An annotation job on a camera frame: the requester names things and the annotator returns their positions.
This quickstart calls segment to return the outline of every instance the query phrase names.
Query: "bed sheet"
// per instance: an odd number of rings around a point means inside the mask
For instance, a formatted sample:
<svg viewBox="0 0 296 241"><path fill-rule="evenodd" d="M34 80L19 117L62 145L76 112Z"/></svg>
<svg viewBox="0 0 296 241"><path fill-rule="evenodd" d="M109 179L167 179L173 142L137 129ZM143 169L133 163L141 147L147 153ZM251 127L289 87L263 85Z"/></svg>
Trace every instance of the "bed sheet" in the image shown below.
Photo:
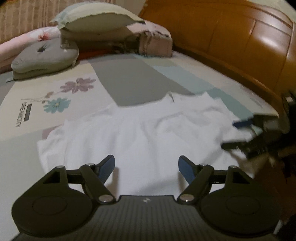
<svg viewBox="0 0 296 241"><path fill-rule="evenodd" d="M116 103L133 106L160 100L169 91L184 95L208 92L221 98L240 119L276 111L238 82L178 52L172 58L134 54L106 55L81 61L53 75L6 83L0 75L0 240L17 229L13 202L44 173L36 142L65 119L75 120ZM116 175L113 175L116 186Z"/></svg>

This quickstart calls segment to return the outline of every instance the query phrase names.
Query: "wooden headboard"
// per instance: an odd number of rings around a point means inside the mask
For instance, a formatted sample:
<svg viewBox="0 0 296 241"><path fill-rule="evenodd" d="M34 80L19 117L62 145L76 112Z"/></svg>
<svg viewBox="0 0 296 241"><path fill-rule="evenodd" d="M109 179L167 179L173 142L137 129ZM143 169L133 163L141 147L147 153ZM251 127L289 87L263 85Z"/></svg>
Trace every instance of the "wooden headboard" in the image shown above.
<svg viewBox="0 0 296 241"><path fill-rule="evenodd" d="M296 27L245 0L147 0L140 17L166 27L175 50L240 82L282 111L296 88Z"/></svg>

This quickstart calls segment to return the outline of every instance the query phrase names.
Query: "white logo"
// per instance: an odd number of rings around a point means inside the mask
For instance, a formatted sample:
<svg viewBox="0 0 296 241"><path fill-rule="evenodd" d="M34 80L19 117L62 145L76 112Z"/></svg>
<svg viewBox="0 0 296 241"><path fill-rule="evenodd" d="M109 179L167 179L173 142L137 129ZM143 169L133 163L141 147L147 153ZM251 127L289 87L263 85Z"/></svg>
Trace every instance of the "white logo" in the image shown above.
<svg viewBox="0 0 296 241"><path fill-rule="evenodd" d="M143 199L143 202L145 202L145 203L148 203L148 202L150 202L150 201L151 201L150 198Z"/></svg>

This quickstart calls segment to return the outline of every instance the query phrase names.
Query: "striped curtain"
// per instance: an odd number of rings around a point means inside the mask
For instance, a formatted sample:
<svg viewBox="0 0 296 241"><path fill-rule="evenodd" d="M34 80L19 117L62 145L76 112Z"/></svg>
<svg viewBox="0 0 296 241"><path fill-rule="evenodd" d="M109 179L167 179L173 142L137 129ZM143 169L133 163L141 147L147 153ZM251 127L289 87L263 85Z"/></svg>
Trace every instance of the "striped curtain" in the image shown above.
<svg viewBox="0 0 296 241"><path fill-rule="evenodd" d="M0 7L0 44L31 30L54 26L49 21L67 6L85 0L7 0ZM115 0L99 0L115 3Z"/></svg>

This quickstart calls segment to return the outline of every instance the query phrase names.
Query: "gray pillow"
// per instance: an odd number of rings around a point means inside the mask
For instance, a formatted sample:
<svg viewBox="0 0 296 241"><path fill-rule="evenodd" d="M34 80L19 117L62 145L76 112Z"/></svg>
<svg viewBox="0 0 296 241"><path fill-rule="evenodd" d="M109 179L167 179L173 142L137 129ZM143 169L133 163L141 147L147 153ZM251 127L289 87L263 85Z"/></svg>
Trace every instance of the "gray pillow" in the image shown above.
<svg viewBox="0 0 296 241"><path fill-rule="evenodd" d="M61 47L61 39L35 43L24 49L12 62L15 80L50 74L74 65L79 55L75 42Z"/></svg>

